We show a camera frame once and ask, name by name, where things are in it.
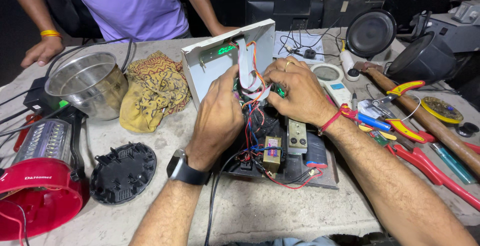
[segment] magnifying glass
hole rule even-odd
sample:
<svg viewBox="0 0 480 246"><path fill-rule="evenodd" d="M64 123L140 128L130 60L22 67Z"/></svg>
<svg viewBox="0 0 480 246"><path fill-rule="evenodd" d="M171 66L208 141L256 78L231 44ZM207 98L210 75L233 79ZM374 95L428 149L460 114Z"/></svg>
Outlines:
<svg viewBox="0 0 480 246"><path fill-rule="evenodd" d="M320 63L313 65L310 70L317 76L320 85L327 90L338 107L344 103L347 103L349 108L352 107L352 94L342 83L344 73L338 66Z"/></svg>

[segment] black smartwatch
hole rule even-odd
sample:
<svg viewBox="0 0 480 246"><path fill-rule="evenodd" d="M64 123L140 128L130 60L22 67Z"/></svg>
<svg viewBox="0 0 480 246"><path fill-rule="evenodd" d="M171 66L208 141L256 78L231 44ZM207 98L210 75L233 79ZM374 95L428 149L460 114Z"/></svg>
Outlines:
<svg viewBox="0 0 480 246"><path fill-rule="evenodd" d="M201 172L187 165L185 150L179 148L166 167L166 173L171 180L180 180L192 185L207 185L212 172Z"/></svg>

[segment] wooden hammer handle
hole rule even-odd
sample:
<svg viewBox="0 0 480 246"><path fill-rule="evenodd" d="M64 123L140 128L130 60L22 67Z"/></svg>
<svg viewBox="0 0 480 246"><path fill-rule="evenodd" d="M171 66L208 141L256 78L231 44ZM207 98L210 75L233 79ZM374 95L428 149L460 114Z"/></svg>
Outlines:
<svg viewBox="0 0 480 246"><path fill-rule="evenodd" d="M375 82L385 91L393 89L396 85L389 78L374 68L368 68L367 73ZM413 112L418 103L408 95L398 97L397 100L405 108ZM463 160L477 175L480 176L480 156L460 140L453 132L447 129L435 116L420 106L413 116L424 126L431 134L450 148L460 159Z"/></svg>

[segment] gold ring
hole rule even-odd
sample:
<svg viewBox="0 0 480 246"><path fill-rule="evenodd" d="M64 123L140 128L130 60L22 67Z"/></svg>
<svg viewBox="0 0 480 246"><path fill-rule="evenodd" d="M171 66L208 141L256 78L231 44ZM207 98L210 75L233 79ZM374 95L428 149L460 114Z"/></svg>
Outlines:
<svg viewBox="0 0 480 246"><path fill-rule="evenodd" d="M286 67L286 66L288 66L290 63L293 63L293 61L290 61L290 60L289 60L289 61L286 62L286 65L285 65L285 68L283 68L283 71L287 72L287 71L286 71L286 70L287 70L287 67Z"/></svg>

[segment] purple t-shirt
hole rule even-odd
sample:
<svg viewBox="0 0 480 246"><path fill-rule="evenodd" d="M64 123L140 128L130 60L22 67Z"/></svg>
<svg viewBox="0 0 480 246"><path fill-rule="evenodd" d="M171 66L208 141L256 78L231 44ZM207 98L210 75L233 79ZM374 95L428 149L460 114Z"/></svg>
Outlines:
<svg viewBox="0 0 480 246"><path fill-rule="evenodd" d="M179 0L82 0L105 40L170 40L188 30Z"/></svg>

